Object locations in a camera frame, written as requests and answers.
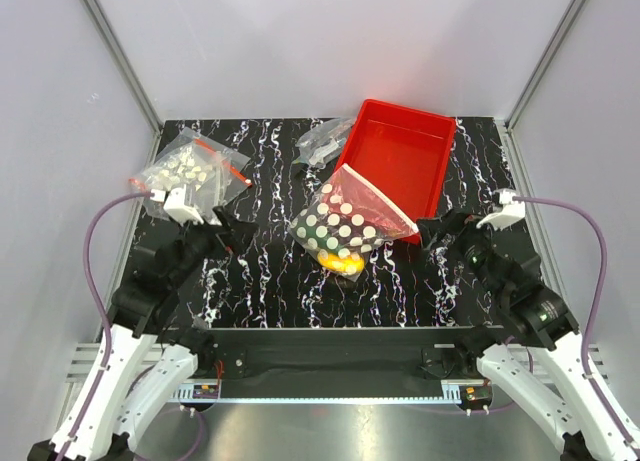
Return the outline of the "polka dot zip bag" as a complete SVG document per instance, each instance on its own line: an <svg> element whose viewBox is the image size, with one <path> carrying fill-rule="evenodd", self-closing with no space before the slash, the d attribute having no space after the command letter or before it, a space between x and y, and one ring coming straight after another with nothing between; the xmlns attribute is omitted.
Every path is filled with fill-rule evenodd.
<svg viewBox="0 0 640 461"><path fill-rule="evenodd" d="M306 218L309 224L314 224L313 217L328 227L329 238L324 249L306 248L293 235L297 218ZM289 222L288 231L315 261L321 250L340 257L358 253L366 266L374 250L387 242L416 235L418 228L380 189L344 164L313 194L306 208ZM352 276L328 271L355 281L364 269Z"/></svg>

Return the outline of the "yellow toy mango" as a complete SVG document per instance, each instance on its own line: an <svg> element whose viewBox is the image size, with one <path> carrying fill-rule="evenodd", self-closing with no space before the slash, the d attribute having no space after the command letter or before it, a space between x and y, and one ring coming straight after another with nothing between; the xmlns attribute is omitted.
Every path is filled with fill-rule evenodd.
<svg viewBox="0 0 640 461"><path fill-rule="evenodd" d="M347 276L361 273L365 266L364 259L358 253L347 253L345 257L340 257L338 254L321 250L316 259L325 269Z"/></svg>

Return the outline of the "green toy cucumber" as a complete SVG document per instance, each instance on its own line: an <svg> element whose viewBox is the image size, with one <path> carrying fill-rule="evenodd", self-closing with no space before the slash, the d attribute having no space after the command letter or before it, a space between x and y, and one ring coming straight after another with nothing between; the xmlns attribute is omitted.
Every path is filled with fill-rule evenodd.
<svg viewBox="0 0 640 461"><path fill-rule="evenodd" d="M309 224L306 218L297 218L296 221L293 235L302 246L312 250L327 247L329 231L326 225L320 224L315 217L312 218L314 224Z"/></svg>

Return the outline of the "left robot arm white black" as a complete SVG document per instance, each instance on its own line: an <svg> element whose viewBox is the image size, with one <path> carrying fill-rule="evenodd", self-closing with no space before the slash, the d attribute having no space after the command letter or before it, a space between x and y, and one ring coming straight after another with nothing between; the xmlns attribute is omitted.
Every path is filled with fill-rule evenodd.
<svg viewBox="0 0 640 461"><path fill-rule="evenodd" d="M156 250L141 250L112 295L108 327L75 404L31 460L131 460L170 395L215 367L214 337L194 327L169 333L179 290L205 260L242 255L258 229L223 207L214 225L187 222Z"/></svg>

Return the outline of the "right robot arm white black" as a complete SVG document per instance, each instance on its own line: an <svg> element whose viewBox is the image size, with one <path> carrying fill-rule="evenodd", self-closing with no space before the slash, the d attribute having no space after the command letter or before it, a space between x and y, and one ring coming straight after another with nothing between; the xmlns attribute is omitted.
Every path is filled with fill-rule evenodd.
<svg viewBox="0 0 640 461"><path fill-rule="evenodd" d="M480 219L452 210L417 222L424 251L445 247L492 299L505 332L476 326L454 343L454 365L507 394L563 460L636 460L639 428L592 361L576 318L541 278L494 247Z"/></svg>

